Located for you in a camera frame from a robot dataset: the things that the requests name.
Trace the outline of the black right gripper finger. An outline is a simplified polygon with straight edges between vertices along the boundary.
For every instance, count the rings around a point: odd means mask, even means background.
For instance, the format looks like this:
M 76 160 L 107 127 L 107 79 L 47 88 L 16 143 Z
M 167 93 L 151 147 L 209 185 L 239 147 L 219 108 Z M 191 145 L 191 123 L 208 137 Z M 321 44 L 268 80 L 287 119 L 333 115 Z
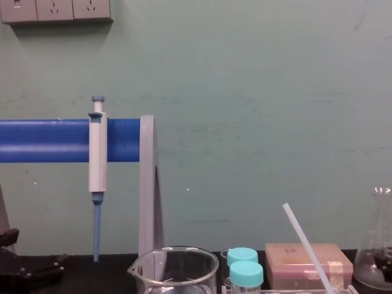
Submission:
M 391 248 L 380 248 L 374 253 L 376 267 L 383 274 L 391 274 Z

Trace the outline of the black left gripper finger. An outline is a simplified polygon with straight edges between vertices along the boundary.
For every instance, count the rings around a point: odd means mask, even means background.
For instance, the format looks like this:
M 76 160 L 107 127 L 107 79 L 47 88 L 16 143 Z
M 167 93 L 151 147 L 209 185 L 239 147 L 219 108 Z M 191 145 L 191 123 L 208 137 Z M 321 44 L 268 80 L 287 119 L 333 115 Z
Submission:
M 13 228 L 8 231 L 0 233 L 0 246 L 13 246 L 18 241 L 19 229 Z
M 67 254 L 45 257 L 34 263 L 1 248 L 1 290 L 37 290 L 58 284 L 64 276 Z

